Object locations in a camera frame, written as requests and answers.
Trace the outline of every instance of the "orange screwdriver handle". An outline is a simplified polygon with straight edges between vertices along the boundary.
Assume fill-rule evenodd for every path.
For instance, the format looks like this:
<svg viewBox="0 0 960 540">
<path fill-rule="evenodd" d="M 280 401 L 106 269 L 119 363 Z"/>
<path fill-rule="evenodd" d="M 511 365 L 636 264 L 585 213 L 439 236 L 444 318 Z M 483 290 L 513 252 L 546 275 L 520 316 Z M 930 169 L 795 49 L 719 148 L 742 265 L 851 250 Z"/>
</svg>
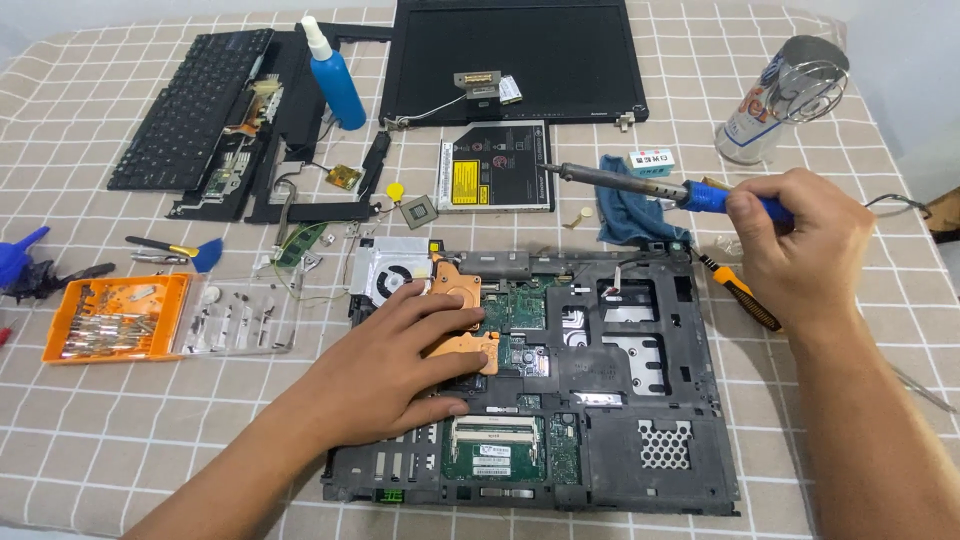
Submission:
<svg viewBox="0 0 960 540">
<path fill-rule="evenodd" d="M 754 298 L 754 293 L 750 291 L 750 287 L 742 282 L 733 273 L 733 270 L 726 266 L 721 266 L 713 272 L 713 279 L 729 290 L 737 303 L 740 304 L 755 321 L 760 323 L 763 328 L 769 331 L 782 330 L 783 327 L 780 325 L 777 317 Z"/>
</svg>

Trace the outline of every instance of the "ventilation grille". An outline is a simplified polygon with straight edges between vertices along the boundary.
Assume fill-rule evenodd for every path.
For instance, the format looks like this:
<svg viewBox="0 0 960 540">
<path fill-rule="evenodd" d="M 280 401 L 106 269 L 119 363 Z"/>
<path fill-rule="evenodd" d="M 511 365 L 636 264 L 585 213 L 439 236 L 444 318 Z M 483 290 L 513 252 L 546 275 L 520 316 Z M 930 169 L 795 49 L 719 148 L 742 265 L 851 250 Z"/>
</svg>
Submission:
<svg viewBox="0 0 960 540">
<path fill-rule="evenodd" d="M 655 430 L 652 420 L 637 420 L 643 439 L 641 456 L 644 469 L 689 469 L 689 440 L 693 438 L 690 423 L 677 421 L 676 430 Z"/>
</svg>

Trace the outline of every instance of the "orange tray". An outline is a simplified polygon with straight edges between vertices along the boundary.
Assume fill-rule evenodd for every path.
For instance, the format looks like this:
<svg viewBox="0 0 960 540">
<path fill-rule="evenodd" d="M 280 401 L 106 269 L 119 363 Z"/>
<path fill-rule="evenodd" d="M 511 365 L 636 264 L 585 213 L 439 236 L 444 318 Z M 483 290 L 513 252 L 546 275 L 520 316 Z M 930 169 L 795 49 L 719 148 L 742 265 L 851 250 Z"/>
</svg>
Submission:
<svg viewBox="0 0 960 540">
<path fill-rule="evenodd" d="M 171 354 L 170 346 L 191 276 L 101 278 L 69 283 L 47 332 L 47 346 L 41 359 L 52 364 L 84 364 L 182 358 Z M 113 322 L 104 324 L 120 322 L 129 327 L 140 321 L 143 328 L 153 329 L 152 334 L 128 338 L 124 349 L 107 345 L 97 350 L 78 348 L 78 341 L 89 341 L 81 336 L 82 331 L 97 328 L 99 323 L 94 321 L 102 322 L 104 316 L 113 317 Z M 90 326 L 81 328 L 80 324 Z M 141 327 L 134 330 L 143 333 Z"/>
</svg>

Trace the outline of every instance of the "blue spray bottle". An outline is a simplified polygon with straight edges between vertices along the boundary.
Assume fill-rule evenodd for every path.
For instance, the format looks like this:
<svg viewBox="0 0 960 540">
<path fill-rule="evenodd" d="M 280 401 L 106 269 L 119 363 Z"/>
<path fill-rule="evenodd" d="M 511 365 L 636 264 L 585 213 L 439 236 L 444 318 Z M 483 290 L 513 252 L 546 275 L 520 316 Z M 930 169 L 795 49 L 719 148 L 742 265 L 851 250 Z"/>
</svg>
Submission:
<svg viewBox="0 0 960 540">
<path fill-rule="evenodd" d="M 344 57 L 330 47 L 324 33 L 317 26 L 317 19 L 307 15 L 300 24 L 306 33 L 306 43 L 313 58 L 310 69 L 324 92 L 330 111 L 340 120 L 340 127 L 347 131 L 358 130 L 367 122 L 367 112 L 360 103 L 357 88 L 347 69 Z"/>
</svg>

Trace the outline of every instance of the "brush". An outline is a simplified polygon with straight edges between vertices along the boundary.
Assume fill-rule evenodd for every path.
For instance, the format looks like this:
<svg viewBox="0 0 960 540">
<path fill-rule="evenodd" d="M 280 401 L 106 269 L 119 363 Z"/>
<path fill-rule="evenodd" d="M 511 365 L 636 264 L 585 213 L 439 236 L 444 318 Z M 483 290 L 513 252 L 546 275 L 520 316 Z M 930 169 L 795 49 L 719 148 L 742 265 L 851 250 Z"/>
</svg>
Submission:
<svg viewBox="0 0 960 540">
<path fill-rule="evenodd" d="M 205 244 L 196 248 L 168 244 L 167 242 L 158 242 L 156 240 L 140 238 L 138 236 L 127 236 L 127 241 L 131 244 L 137 244 L 140 246 L 147 246 L 148 248 L 157 248 L 159 250 L 166 250 L 169 252 L 186 255 L 190 257 L 190 260 L 193 261 L 193 267 L 196 268 L 197 272 L 200 272 L 201 274 L 212 270 L 213 266 L 220 260 L 220 255 L 224 252 L 223 238 L 214 238 L 213 240 L 210 240 L 209 242 L 206 242 Z"/>
</svg>

